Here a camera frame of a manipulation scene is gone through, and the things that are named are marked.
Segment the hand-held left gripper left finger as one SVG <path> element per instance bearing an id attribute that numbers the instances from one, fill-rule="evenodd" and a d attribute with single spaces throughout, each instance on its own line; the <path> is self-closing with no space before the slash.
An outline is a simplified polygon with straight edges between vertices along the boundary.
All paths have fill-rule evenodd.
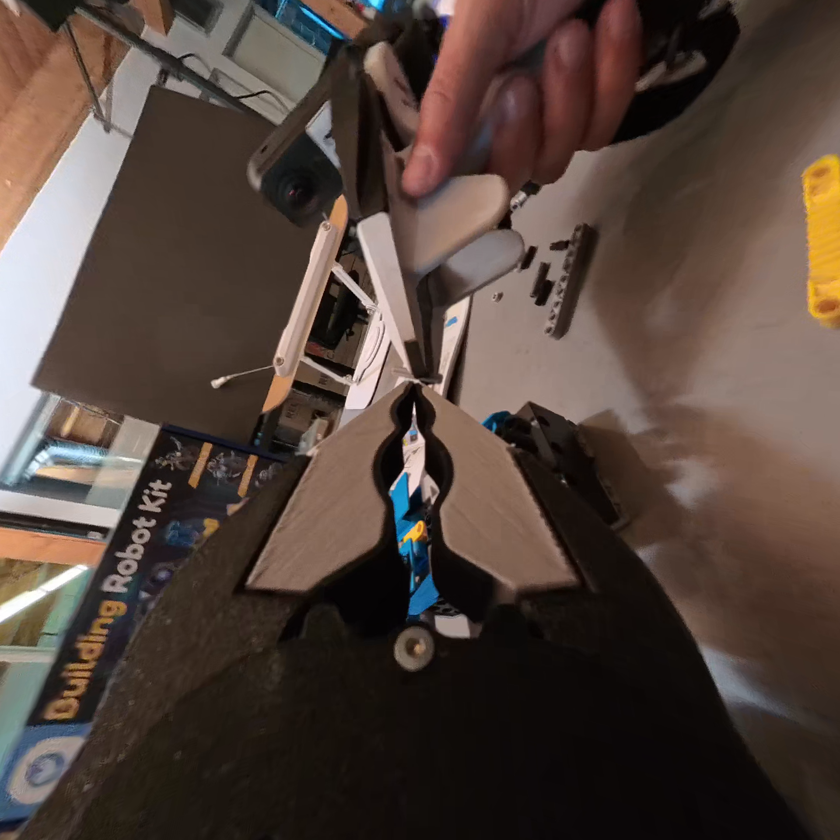
<path id="1" fill-rule="evenodd" d="M 249 573 L 248 589 L 311 594 L 367 564 L 374 576 L 394 567 L 396 580 L 406 583 L 389 488 L 402 470 L 416 395 L 415 383 L 397 386 L 305 458 Z"/>

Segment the long grey holed beam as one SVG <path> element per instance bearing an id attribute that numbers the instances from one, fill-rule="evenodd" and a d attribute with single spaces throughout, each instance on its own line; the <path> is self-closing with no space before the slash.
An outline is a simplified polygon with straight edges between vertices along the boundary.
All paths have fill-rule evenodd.
<path id="1" fill-rule="evenodd" d="M 561 340 L 569 331 L 598 239 L 594 226 L 575 226 L 564 250 L 560 276 L 553 283 L 546 303 L 547 318 L 542 331 L 548 338 Z"/>

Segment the dark brown board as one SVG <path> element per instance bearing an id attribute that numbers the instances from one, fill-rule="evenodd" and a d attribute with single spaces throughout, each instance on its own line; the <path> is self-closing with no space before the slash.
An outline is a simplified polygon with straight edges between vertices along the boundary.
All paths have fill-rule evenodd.
<path id="1" fill-rule="evenodd" d="M 317 224 L 248 183 L 267 120 L 152 87 L 31 385 L 247 445 Z"/>

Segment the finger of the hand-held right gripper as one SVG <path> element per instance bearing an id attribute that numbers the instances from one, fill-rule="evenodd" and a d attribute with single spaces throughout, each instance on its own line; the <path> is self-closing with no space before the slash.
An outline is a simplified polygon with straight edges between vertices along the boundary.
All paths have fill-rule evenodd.
<path id="1" fill-rule="evenodd" d="M 432 229 L 425 232 L 418 230 L 418 215 L 423 216 L 424 213 L 419 213 L 412 203 L 392 204 L 392 236 L 411 324 L 409 329 L 402 329 L 400 335 L 407 351 L 411 376 L 434 384 L 439 382 L 440 377 L 434 367 L 434 304 L 428 280 L 444 262 L 443 239 Z"/>
<path id="2" fill-rule="evenodd" d="M 356 233 L 388 340 L 404 368 L 424 368 L 424 352 L 388 213 L 376 213 L 362 219 L 356 226 Z"/>

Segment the partly built blue toy robot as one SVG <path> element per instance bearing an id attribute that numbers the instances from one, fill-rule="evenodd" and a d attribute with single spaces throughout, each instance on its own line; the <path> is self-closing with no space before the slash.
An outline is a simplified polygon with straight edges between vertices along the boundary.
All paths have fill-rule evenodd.
<path id="1" fill-rule="evenodd" d="M 526 403 L 517 413 L 492 413 L 482 425 L 507 445 L 536 456 L 613 531 L 627 525 L 628 517 L 602 477 L 579 425 L 533 402 Z M 476 626 L 441 597 L 433 579 L 431 517 L 438 488 L 425 467 L 425 441 L 416 414 L 402 440 L 402 455 L 403 470 L 392 483 L 389 495 L 398 550 L 410 575 L 407 619 L 410 623 L 425 623 L 448 637 L 473 637 L 478 633 Z"/>

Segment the dark blue kit box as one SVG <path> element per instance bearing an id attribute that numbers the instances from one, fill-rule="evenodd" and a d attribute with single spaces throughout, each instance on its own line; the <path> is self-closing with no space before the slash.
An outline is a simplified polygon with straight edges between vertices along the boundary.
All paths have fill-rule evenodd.
<path id="1" fill-rule="evenodd" d="M 27 821 L 73 763 L 130 640 L 175 573 L 283 462 L 173 427 L 157 434 L 23 730 L 2 760 L 3 830 Z"/>

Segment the person's right hand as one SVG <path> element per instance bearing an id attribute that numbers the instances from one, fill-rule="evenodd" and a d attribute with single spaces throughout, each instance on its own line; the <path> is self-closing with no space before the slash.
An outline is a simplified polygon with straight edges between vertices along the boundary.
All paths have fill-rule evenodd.
<path id="1" fill-rule="evenodd" d="M 402 176 L 407 195 L 440 187 L 483 119 L 486 169 L 512 192 L 554 183 L 576 152 L 613 142 L 643 64 L 642 18 L 634 1 L 605 2 L 589 28 L 578 4 L 456 2 Z"/>

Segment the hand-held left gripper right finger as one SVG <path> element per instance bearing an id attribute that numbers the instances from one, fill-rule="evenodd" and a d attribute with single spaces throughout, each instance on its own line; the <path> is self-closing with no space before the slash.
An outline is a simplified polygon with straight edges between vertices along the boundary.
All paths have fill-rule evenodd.
<path id="1" fill-rule="evenodd" d="M 581 577 L 513 450 L 430 387 L 416 389 L 425 468 L 438 494 L 431 568 L 447 602 L 516 602 Z"/>

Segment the yellow toothed rack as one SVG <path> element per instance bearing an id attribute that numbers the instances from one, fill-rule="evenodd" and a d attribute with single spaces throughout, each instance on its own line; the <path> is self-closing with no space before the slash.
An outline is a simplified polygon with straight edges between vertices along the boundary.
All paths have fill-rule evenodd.
<path id="1" fill-rule="evenodd" d="M 807 248 L 806 302 L 822 326 L 839 328 L 839 158 L 827 154 L 802 174 Z"/>

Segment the grey desk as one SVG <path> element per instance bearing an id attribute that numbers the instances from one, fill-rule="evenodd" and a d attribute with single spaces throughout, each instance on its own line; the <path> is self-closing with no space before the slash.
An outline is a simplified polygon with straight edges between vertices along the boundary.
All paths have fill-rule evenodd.
<path id="1" fill-rule="evenodd" d="M 723 696 L 838 749 L 838 330 L 805 303 L 801 174 L 838 152 L 838 2 L 739 2 L 685 117 L 578 156 L 518 217 L 600 242 L 570 330 L 525 279 L 475 298 L 459 402 L 578 421 Z"/>

